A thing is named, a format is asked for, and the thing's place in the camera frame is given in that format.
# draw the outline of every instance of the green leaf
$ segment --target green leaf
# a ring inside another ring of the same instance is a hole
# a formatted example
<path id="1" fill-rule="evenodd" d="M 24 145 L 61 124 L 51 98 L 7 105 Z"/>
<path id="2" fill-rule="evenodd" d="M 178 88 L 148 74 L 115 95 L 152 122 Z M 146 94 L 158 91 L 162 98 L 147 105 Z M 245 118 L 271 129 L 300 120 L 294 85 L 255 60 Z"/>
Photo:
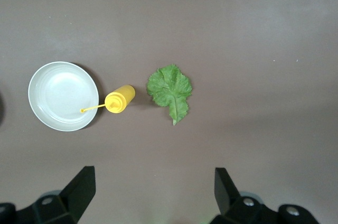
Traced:
<path id="1" fill-rule="evenodd" d="M 147 84 L 147 92 L 153 101 L 161 107 L 169 106 L 173 125 L 186 116 L 189 109 L 186 98 L 191 91 L 189 78 L 174 64 L 159 68 L 149 77 Z"/>

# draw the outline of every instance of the plate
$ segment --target plate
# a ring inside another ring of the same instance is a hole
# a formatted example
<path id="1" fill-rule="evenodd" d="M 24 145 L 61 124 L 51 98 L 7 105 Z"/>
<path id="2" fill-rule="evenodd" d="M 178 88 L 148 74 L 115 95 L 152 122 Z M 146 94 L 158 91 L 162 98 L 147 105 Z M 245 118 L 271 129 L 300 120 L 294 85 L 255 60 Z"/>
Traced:
<path id="1" fill-rule="evenodd" d="M 88 125 L 96 109 L 81 113 L 80 109 L 98 105 L 95 82 L 79 66 L 68 62 L 52 62 L 33 75 L 28 99 L 37 118 L 45 125 L 63 132 Z"/>

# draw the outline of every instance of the plate rim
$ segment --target plate rim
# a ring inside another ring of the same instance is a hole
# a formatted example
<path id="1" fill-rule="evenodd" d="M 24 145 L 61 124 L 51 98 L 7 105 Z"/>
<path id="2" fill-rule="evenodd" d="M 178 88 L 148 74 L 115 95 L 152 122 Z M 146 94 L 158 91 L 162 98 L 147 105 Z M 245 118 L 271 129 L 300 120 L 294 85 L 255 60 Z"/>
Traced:
<path id="1" fill-rule="evenodd" d="M 75 67 L 76 69 L 78 69 L 78 70 L 84 72 L 84 73 L 88 76 L 88 78 L 90 79 L 90 81 L 93 83 L 93 85 L 95 86 L 96 98 L 97 98 L 97 100 L 98 100 L 98 102 L 99 102 L 99 92 L 98 92 L 96 83 L 94 82 L 93 78 L 89 75 L 89 73 L 88 73 L 85 69 L 83 69 L 83 68 L 81 68 L 80 66 L 78 66 L 77 64 L 74 64 L 74 63 L 71 63 L 71 62 L 66 62 L 66 61 L 54 61 L 54 62 L 47 63 L 47 64 L 41 66 L 40 68 L 38 68 L 38 69 L 36 70 L 36 72 L 33 74 L 32 78 L 31 78 L 31 80 L 30 80 L 30 83 L 29 83 L 29 86 L 28 86 L 28 100 L 29 100 L 29 103 L 30 103 L 30 106 L 31 106 L 31 110 L 34 112 L 35 116 L 36 116 L 43 124 L 47 125 L 49 128 L 52 128 L 52 129 L 54 129 L 54 130 L 58 130 L 58 131 L 61 131 L 61 132 L 74 132 L 75 130 L 80 130 L 80 129 L 86 127 L 88 124 L 90 124 L 90 123 L 93 121 L 93 119 L 94 119 L 95 116 L 96 116 L 97 109 L 95 109 L 95 113 L 93 113 L 92 118 L 91 118 L 86 124 L 84 124 L 83 126 L 78 127 L 78 128 L 76 128 L 76 129 L 64 130 L 64 129 L 59 129 L 59 128 L 56 128 L 56 127 L 54 127 L 54 126 L 51 126 L 51 125 L 47 124 L 45 121 L 43 121 L 43 119 L 41 119 L 41 118 L 36 114 L 36 112 L 35 112 L 35 110 L 34 110 L 34 108 L 33 108 L 32 101 L 31 101 L 31 96 L 30 96 L 31 88 L 32 88 L 32 81 L 33 81 L 34 78 L 36 78 L 36 75 L 37 75 L 41 70 L 43 70 L 45 67 L 50 66 L 50 65 L 53 65 L 53 64 L 68 64 L 68 65 L 70 65 L 70 66 L 72 66 L 72 67 Z"/>

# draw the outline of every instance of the screw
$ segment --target screw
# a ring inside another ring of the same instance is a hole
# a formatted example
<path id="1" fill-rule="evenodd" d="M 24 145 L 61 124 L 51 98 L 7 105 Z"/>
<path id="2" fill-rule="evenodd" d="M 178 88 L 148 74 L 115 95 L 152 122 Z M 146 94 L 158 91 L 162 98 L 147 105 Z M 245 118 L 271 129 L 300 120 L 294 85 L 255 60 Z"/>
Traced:
<path id="1" fill-rule="evenodd" d="M 250 199 L 250 198 L 245 198 L 245 199 L 243 200 L 243 202 L 244 202 L 244 204 L 246 204 L 246 205 L 249 206 L 249 207 L 252 207 L 252 206 L 255 205 L 255 203 L 253 202 L 253 200 Z"/>
<path id="2" fill-rule="evenodd" d="M 287 207 L 286 211 L 293 216 L 299 216 L 298 210 L 294 207 Z"/>
<path id="3" fill-rule="evenodd" d="M 53 201 L 53 198 L 45 198 L 44 200 L 42 200 L 42 204 L 49 204 L 50 202 Z"/>

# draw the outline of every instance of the gray surface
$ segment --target gray surface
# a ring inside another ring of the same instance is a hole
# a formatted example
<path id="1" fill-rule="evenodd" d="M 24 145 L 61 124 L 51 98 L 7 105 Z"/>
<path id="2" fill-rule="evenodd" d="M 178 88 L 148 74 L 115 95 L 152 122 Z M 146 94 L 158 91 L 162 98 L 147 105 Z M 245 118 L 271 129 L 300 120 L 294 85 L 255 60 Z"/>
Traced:
<path id="1" fill-rule="evenodd" d="M 80 223 L 206 223 L 224 166 L 273 210 L 336 224 L 338 0 L 0 0 L 0 16 L 0 201 L 25 207 L 95 165 Z M 124 84 L 137 96 L 52 130 L 27 99 L 52 61 L 86 69 L 101 99 Z M 194 87 L 176 126 L 145 91 L 170 63 Z"/>

